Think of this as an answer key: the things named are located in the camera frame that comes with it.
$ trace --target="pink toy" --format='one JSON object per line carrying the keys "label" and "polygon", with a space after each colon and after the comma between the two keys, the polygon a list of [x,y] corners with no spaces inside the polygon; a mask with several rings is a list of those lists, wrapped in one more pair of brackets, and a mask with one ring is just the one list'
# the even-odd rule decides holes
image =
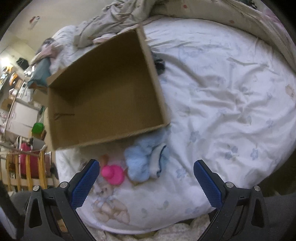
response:
{"label": "pink toy", "polygon": [[123,169],[118,165],[104,166],[101,174],[111,185],[118,186],[124,181]]}

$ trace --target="blue gripper pad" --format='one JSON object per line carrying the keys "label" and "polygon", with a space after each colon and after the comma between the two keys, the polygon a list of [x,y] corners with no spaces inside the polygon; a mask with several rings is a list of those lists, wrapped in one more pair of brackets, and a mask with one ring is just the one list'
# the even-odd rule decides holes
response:
{"label": "blue gripper pad", "polygon": [[[223,206],[223,198],[225,194],[221,193],[221,190],[217,187],[213,179],[210,177],[210,175],[218,176],[218,174],[211,172],[211,170],[202,160],[198,160],[194,163],[193,173],[203,192],[207,196],[207,199],[209,200],[211,206],[217,209],[221,209],[221,207]],[[222,181],[222,179],[219,176],[218,178],[220,179],[217,180],[218,182],[220,182],[219,184],[223,185],[224,182]]]}
{"label": "blue gripper pad", "polygon": [[75,186],[74,190],[72,191],[71,206],[73,209],[76,209],[83,205],[87,195],[89,194],[89,191],[91,190],[92,186],[94,185],[94,182],[96,181],[100,173],[99,162],[93,159],[90,160],[90,162],[91,161],[93,162],[86,171],[85,171],[85,168],[87,168],[88,165],[86,165],[80,173],[77,173],[77,174],[83,174],[83,173],[85,174],[81,177],[81,179],[78,181],[77,185]]}

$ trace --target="metal screw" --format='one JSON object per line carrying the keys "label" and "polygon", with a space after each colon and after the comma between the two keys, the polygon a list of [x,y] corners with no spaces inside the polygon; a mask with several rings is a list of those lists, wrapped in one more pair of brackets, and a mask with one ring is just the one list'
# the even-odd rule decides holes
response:
{"label": "metal screw", "polygon": [[228,188],[233,188],[233,183],[232,182],[226,182],[226,186],[228,187]]}
{"label": "metal screw", "polygon": [[259,192],[261,190],[261,188],[259,186],[254,186],[255,191]]}
{"label": "metal screw", "polygon": [[65,188],[68,186],[68,183],[67,182],[62,182],[60,185],[59,185],[61,188]]}
{"label": "metal screw", "polygon": [[34,186],[33,191],[37,192],[39,190],[39,186]]}

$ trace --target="green object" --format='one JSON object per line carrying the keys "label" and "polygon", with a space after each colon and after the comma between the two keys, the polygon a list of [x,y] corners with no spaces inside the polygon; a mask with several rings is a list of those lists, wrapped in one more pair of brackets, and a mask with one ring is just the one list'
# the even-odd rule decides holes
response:
{"label": "green object", "polygon": [[33,128],[32,128],[32,133],[34,134],[40,134],[44,129],[44,124],[41,122],[37,122],[34,124]]}

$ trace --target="white bed sheet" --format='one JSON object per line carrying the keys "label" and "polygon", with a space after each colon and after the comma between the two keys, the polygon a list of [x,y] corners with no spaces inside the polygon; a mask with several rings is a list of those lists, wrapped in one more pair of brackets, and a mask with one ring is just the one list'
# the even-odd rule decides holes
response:
{"label": "white bed sheet", "polygon": [[[88,226],[115,233],[145,233],[208,213],[211,206],[193,175],[198,159],[223,181],[250,188],[295,148],[296,78],[280,53],[255,36],[206,20],[164,17],[144,29],[166,63],[159,80],[171,115],[170,158],[159,179],[137,186],[126,180],[113,190],[129,224],[99,221],[92,207],[99,194],[93,191],[77,209]],[[92,48],[75,52],[72,30],[68,26],[55,36],[67,42],[61,58],[68,64]],[[57,151],[60,182],[105,153],[125,167],[123,150],[131,143]]]}

